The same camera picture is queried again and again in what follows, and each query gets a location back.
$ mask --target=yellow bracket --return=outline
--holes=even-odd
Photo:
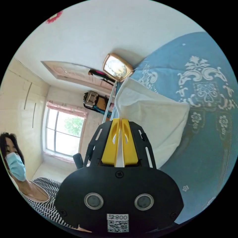
[[[108,165],[116,166],[117,162],[117,150],[118,150],[118,136],[119,136],[119,128],[120,128],[120,119],[115,118],[112,120],[112,125],[110,128],[110,132],[107,138],[107,143],[104,149],[104,153],[102,156],[102,163]]]
[[[136,153],[136,148],[134,140],[131,134],[131,129],[129,121],[127,119],[122,119],[122,153],[124,166],[135,165],[138,163],[138,157]]]

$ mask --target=bed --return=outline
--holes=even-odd
[[[222,50],[206,32],[181,36],[146,57],[131,76],[149,90],[188,102],[180,146],[159,168],[180,188],[181,224],[216,198],[238,154],[238,85]],[[116,108],[112,117],[117,118]]]

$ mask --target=qr code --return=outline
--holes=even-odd
[[[108,232],[129,232],[129,221],[107,221]]]
[[[108,232],[129,232],[128,214],[107,214]]]

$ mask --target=striped top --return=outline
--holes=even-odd
[[[67,226],[70,228],[74,228],[70,225],[68,225],[64,220],[61,218],[59,213],[57,212],[54,202],[56,195],[58,193],[58,190],[60,188],[61,183],[49,178],[36,178],[33,181],[34,184],[41,187],[43,190],[46,191],[46,193],[49,195],[49,199],[45,202],[36,202],[30,198],[28,198],[26,195],[24,195],[21,191],[20,194],[23,196],[23,198],[28,202],[28,204],[36,210],[38,213],[46,216],[47,218],[53,220],[54,222],[57,222],[63,226]]]

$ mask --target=face mask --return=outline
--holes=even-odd
[[[21,157],[16,153],[12,152],[6,156],[6,161],[12,175],[20,181],[25,181],[26,168],[25,165],[22,163]]]

